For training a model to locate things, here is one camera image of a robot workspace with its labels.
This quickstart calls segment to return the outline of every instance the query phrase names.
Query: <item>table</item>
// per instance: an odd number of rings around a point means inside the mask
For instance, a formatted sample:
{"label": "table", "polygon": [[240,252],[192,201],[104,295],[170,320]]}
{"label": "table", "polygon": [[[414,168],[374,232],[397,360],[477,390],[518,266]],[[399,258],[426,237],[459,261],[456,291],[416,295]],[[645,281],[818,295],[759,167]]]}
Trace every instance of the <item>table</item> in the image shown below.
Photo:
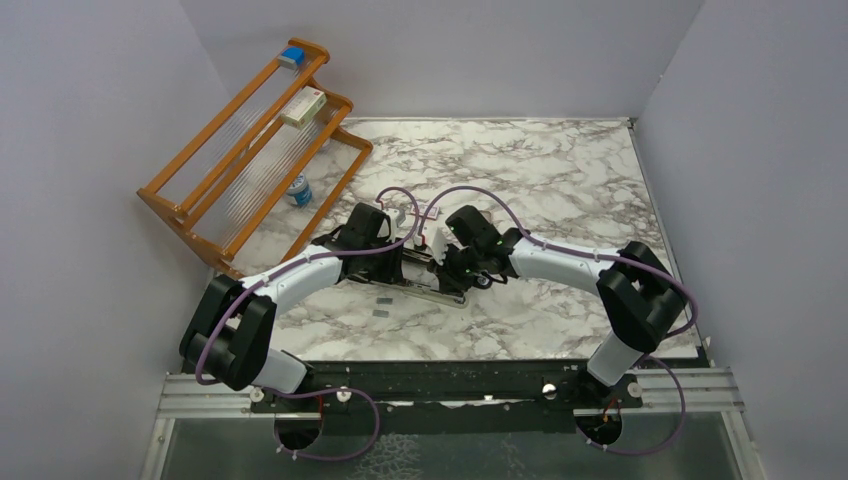
{"label": "table", "polygon": [[[345,127],[374,143],[316,235],[344,223],[357,202],[402,186],[426,202],[454,185],[475,185],[504,199],[533,233],[569,243],[649,245],[668,255],[626,120],[351,120]],[[258,273],[280,261],[335,185],[355,152],[333,147],[304,170],[315,199],[297,209],[280,202],[235,258]],[[409,210],[400,194],[390,206]],[[456,192],[439,203],[437,221],[472,204],[505,231],[509,217],[491,199]],[[457,309],[373,285],[342,282],[278,317],[271,347],[304,360],[487,360],[588,358],[609,332],[600,300],[536,280],[472,290]],[[377,298],[391,298],[378,305]],[[375,310],[388,316],[375,316]],[[683,316],[676,325],[682,324]],[[664,342],[660,357],[695,357],[697,335]]]}

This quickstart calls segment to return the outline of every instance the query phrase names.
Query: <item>marble tabletop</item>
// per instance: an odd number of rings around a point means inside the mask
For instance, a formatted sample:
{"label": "marble tabletop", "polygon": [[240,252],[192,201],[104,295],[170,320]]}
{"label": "marble tabletop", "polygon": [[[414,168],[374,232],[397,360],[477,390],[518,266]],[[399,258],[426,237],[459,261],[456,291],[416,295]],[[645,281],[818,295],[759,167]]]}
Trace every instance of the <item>marble tabletop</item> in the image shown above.
{"label": "marble tabletop", "polygon": [[[374,152],[345,188],[315,236],[344,223],[357,202],[372,202],[387,186],[426,202],[454,185],[489,189],[532,232],[573,244],[649,245],[668,265],[624,120],[527,119],[349,120],[345,127],[374,143]],[[295,208],[281,201],[239,251],[247,274],[279,263],[297,234],[357,152],[333,142],[304,173],[314,199]],[[401,194],[389,206],[409,211]],[[491,199],[455,192],[439,202],[443,224],[472,204],[505,231],[509,217]],[[411,218],[406,225],[411,225]],[[409,297],[374,285],[342,282],[277,318],[271,347],[304,360],[486,360],[588,358],[610,331],[600,300],[537,280],[472,289],[464,309]],[[377,298],[391,298],[378,304]],[[681,316],[678,325],[684,321]],[[664,342],[662,357],[694,357],[697,336]]]}

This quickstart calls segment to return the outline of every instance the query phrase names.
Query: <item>purple cable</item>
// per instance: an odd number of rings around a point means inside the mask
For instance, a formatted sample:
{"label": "purple cable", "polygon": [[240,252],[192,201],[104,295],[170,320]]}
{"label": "purple cable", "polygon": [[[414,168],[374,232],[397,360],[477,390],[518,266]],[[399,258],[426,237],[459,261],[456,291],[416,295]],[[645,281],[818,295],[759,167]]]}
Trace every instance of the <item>purple cable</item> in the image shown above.
{"label": "purple cable", "polygon": [[654,358],[651,356],[645,356],[643,358],[646,360],[651,360],[660,367],[664,368],[665,371],[668,372],[669,375],[671,375],[671,379],[674,380],[674,385],[677,387],[677,393],[680,395],[680,421],[677,422],[677,426],[674,428],[674,431],[671,432],[671,435],[669,435],[668,438],[665,439],[665,441],[655,447],[646,448],[645,450],[626,450],[621,448],[610,447],[608,445],[601,445],[593,440],[590,440],[589,437],[587,437],[586,434],[583,433],[583,430],[580,430],[578,428],[577,431],[580,432],[580,435],[583,435],[583,437],[586,439],[587,444],[597,449],[603,450],[606,453],[624,455],[627,457],[641,457],[643,455],[651,455],[657,453],[660,450],[665,450],[666,448],[671,446],[671,444],[677,441],[677,439],[680,437],[681,432],[683,432],[683,424],[686,422],[686,398],[683,395],[683,386],[680,385],[680,380],[677,378],[677,375],[674,374],[674,372],[668,365],[665,364],[665,362],[663,362],[659,358]]}
{"label": "purple cable", "polygon": [[[419,222],[419,218],[420,218],[419,215],[418,215],[418,213],[419,213],[418,212],[418,202],[415,201],[415,197],[413,197],[412,194],[408,190],[406,190],[405,188],[401,188],[401,187],[384,188],[379,194],[377,194],[376,200],[379,202],[380,198],[382,198],[382,196],[386,192],[390,192],[390,191],[401,192],[404,195],[406,195],[407,197],[409,197],[409,200],[412,202],[412,206],[415,209],[415,219],[412,223],[412,228],[409,230],[409,233],[407,233],[405,237],[403,237],[402,239],[398,240],[397,242],[395,242],[391,245],[387,245],[385,247],[373,248],[373,249],[370,249],[370,250],[346,250],[346,251],[338,251],[338,252],[319,253],[317,255],[313,255],[311,257],[311,260],[319,260],[319,259],[322,259],[322,258],[329,258],[329,257],[349,257],[351,255],[375,255],[375,254],[378,254],[378,253],[388,252],[389,250],[403,246],[403,244],[406,243],[407,240],[412,238],[412,235],[415,234],[415,227],[418,226],[418,222]],[[277,270],[276,272],[272,273],[271,275],[269,275],[268,280],[274,280],[275,278],[279,277],[280,275],[288,272],[289,270],[291,270],[295,267],[299,267],[299,266],[303,265],[304,263],[307,263],[307,260],[305,258],[297,259],[297,260],[287,264],[285,267],[283,267],[283,268]],[[217,340],[218,335],[221,334],[221,331],[224,329],[224,326],[227,324],[227,320],[229,320],[230,317],[233,316],[233,314],[236,312],[236,309],[238,309],[239,305],[241,305],[241,303],[247,297],[249,297],[253,292],[255,292],[256,290],[258,290],[258,289],[260,289],[261,287],[264,287],[264,286],[265,286],[265,281],[259,280],[255,284],[247,287],[241,293],[241,295],[239,295],[235,299],[235,301],[230,305],[230,307],[227,308],[227,311],[224,312],[223,315],[221,315],[221,319],[218,320],[218,324],[215,325],[215,329],[212,330],[212,334],[209,335],[209,339],[206,341],[206,345],[203,347],[203,351],[200,352],[200,358],[197,359],[197,366],[194,369],[194,378],[197,380],[197,383],[199,383],[201,385],[214,385],[216,383],[220,383],[220,381],[216,380],[216,379],[207,380],[207,379],[203,378],[203,367],[206,365],[206,359],[209,358],[209,352],[212,350],[212,345],[215,343],[215,340]]]}
{"label": "purple cable", "polygon": [[368,439],[368,442],[365,443],[365,446],[360,448],[359,450],[353,452],[353,453],[348,453],[346,455],[339,455],[337,457],[325,457],[325,456],[322,456],[322,455],[313,455],[311,453],[300,453],[298,450],[289,450],[280,441],[279,431],[277,430],[277,427],[274,426],[274,441],[276,441],[277,445],[279,446],[278,452],[283,451],[283,452],[286,452],[286,453],[290,453],[290,454],[292,454],[292,458],[295,459],[295,460],[298,457],[300,457],[300,458],[308,458],[310,460],[319,460],[319,461],[322,461],[322,462],[344,462],[345,460],[351,460],[353,458],[356,458],[356,457],[362,455],[363,453],[370,450],[371,447],[373,447],[375,443],[377,443],[377,437],[380,435],[380,410],[377,408],[377,403],[374,401],[374,399],[371,398],[370,396],[368,396],[368,394],[363,392],[362,390],[358,390],[356,388],[327,388],[325,390],[318,390],[317,392],[283,393],[283,392],[280,392],[279,390],[275,390],[273,388],[268,388],[268,387],[263,387],[263,388],[265,390],[268,390],[269,392],[273,393],[274,395],[276,395],[278,397],[290,398],[290,399],[317,397],[318,395],[327,395],[327,394],[336,393],[336,392],[350,392],[350,393],[355,393],[355,394],[359,395],[360,397],[364,398],[365,401],[367,401],[368,404],[371,405],[371,409],[374,410],[374,432],[371,433],[371,437]]}
{"label": "purple cable", "polygon": [[[593,253],[581,252],[579,250],[574,250],[574,249],[567,248],[567,247],[560,247],[558,245],[551,245],[551,244],[546,245],[545,242],[543,242],[543,241],[541,241],[537,238],[533,238],[533,236],[530,235],[530,232],[528,232],[527,230],[524,229],[524,227],[521,225],[521,222],[518,220],[518,217],[515,216],[515,212],[513,212],[512,209],[509,208],[509,205],[507,205],[506,202],[504,202],[503,200],[498,198],[497,195],[486,190],[485,188],[475,187],[475,186],[472,186],[472,185],[459,185],[459,186],[456,186],[456,187],[451,187],[451,188],[448,188],[447,190],[439,193],[438,195],[436,195],[436,197],[433,200],[430,201],[430,204],[427,205],[427,209],[424,210],[424,215],[423,215],[423,218],[421,220],[421,224],[418,226],[418,234],[419,235],[423,235],[424,222],[427,221],[427,214],[430,213],[430,210],[433,208],[433,206],[436,205],[436,202],[438,202],[442,197],[444,197],[448,193],[455,192],[457,190],[473,190],[475,192],[480,192],[484,195],[488,195],[489,197],[491,197],[494,201],[496,201],[501,206],[501,208],[504,209],[504,211],[506,211],[506,213],[510,216],[510,218],[512,218],[512,221],[515,223],[515,226],[518,228],[518,231],[521,232],[521,235],[523,235],[524,238],[526,238],[530,243],[532,243],[534,245],[538,245],[540,247],[544,246],[545,248],[548,248],[548,249],[553,250],[555,252],[565,253],[565,254],[568,254],[568,255],[574,255],[574,256],[580,257],[580,258],[587,258],[587,259],[592,259],[592,260],[595,259],[595,254],[593,254]],[[605,261],[608,261],[608,262],[621,262],[621,263],[625,263],[627,265],[630,265],[632,267],[638,268],[640,270],[644,270],[644,271],[646,271],[646,272],[648,272],[648,273],[650,273],[654,276],[657,276],[659,278],[662,278],[666,282],[672,284],[672,286],[674,286],[675,290],[677,290],[684,297],[686,297],[686,300],[689,301],[690,308],[692,309],[692,316],[689,318],[689,321],[687,321],[685,325],[683,325],[682,327],[680,327],[676,330],[672,330],[672,331],[668,332],[668,334],[665,336],[665,338],[671,338],[671,337],[674,337],[676,335],[680,335],[681,333],[685,332],[686,330],[689,330],[692,327],[692,325],[695,325],[695,321],[698,319],[698,311],[699,311],[698,302],[695,300],[695,295],[692,293],[692,291],[689,290],[688,287],[686,287],[685,285],[680,283],[680,281],[678,281],[676,278],[674,278],[671,275],[663,272],[662,270],[656,269],[656,268],[654,268],[650,265],[645,265],[644,263],[637,262],[637,261],[631,260],[629,258],[620,257],[618,255],[601,254],[601,255],[598,255],[598,259],[605,260]]]}

